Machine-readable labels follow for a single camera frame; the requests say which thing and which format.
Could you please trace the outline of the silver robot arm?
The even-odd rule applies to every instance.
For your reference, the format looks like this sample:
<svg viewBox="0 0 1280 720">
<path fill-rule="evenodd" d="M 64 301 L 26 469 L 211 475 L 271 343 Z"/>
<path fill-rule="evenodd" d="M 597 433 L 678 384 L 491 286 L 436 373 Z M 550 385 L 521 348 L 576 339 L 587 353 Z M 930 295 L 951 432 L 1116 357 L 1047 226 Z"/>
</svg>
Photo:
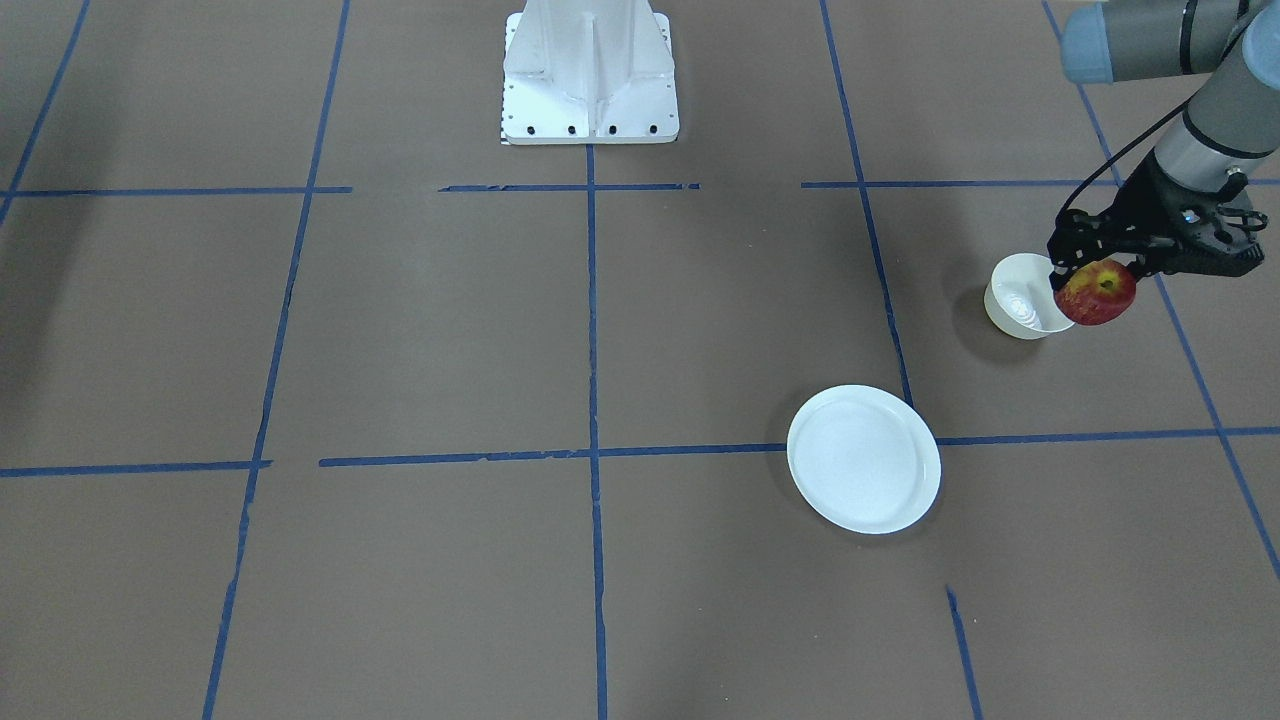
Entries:
<svg viewBox="0 0 1280 720">
<path fill-rule="evenodd" d="M 1102 1 L 1076 9 L 1060 35 L 1074 85 L 1203 76 L 1158 120 L 1158 141 L 1091 215 L 1065 202 L 1047 243 L 1056 291 L 1092 263 L 1125 255 L 1137 279 L 1190 273 L 1240 277 L 1265 259 L 1268 219 L 1247 186 L 1277 151 L 1275 1 Z"/>
</svg>

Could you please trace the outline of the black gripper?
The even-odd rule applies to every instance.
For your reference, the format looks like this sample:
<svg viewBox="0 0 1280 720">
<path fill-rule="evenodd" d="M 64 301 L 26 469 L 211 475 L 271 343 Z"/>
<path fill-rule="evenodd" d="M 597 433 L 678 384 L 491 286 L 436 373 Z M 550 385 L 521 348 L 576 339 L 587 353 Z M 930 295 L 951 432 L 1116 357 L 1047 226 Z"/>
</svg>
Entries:
<svg viewBox="0 0 1280 720">
<path fill-rule="evenodd" d="M 1151 151 L 1097 215 L 1065 208 L 1046 249 L 1050 292 L 1059 293 L 1085 264 L 1117 255 L 1142 279 L 1157 274 L 1242 277 L 1265 260 L 1258 234 L 1268 225 L 1254 209 L 1249 177 L 1236 163 L 1207 183 L 1179 181 Z"/>
</svg>

